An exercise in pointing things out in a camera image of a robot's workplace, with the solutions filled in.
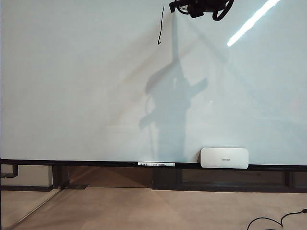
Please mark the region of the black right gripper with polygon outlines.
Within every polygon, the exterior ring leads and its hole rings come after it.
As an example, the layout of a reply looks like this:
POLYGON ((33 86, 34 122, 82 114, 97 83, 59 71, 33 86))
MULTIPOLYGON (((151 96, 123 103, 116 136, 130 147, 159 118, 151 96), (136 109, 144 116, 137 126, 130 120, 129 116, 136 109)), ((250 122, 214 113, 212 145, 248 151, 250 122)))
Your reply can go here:
POLYGON ((181 3, 177 8, 189 12, 191 18, 197 18, 203 16, 204 12, 224 10, 227 4, 227 0, 188 0, 186 4, 181 3))

